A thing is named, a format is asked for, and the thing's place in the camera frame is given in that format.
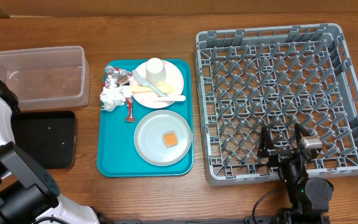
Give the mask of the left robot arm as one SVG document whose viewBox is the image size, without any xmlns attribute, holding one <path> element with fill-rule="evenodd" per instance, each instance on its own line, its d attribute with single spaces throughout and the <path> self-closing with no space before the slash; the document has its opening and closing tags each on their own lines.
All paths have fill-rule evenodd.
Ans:
<svg viewBox="0 0 358 224">
<path fill-rule="evenodd" d="M 15 144 L 17 96 L 0 79 L 0 223 L 109 223 L 93 207 L 60 193 L 54 178 Z"/>
</svg>

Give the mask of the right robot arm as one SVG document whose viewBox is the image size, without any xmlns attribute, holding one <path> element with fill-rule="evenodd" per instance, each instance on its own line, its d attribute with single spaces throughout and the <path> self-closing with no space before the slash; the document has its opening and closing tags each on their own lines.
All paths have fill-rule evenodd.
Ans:
<svg viewBox="0 0 358 224">
<path fill-rule="evenodd" d="M 268 220 L 269 223 L 329 223 L 324 214 L 329 211 L 334 187 L 330 181 L 320 177 L 310 177 L 306 165 L 316 159 L 323 148 L 317 136 L 312 136 L 301 124 L 295 124 L 296 148 L 279 151 L 275 148 L 267 127 L 262 127 L 257 157 L 267 158 L 267 167 L 278 169 L 279 179 L 284 183 L 290 201 L 289 208 L 281 208 Z M 255 203 L 252 209 L 254 223 L 258 204 L 282 189 L 273 190 Z"/>
</svg>

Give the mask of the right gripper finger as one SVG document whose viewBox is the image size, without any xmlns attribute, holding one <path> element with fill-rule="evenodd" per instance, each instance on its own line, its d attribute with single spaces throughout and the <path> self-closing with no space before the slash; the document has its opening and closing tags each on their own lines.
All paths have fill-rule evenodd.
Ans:
<svg viewBox="0 0 358 224">
<path fill-rule="evenodd" d="M 268 129 L 263 126 L 260 132 L 259 148 L 257 151 L 257 157 L 266 158 L 273 156 L 275 152 L 275 146 L 272 142 Z"/>
<path fill-rule="evenodd" d="M 297 148 L 307 148 L 310 145 L 310 133 L 300 124 L 295 124 L 295 137 Z"/>
</svg>

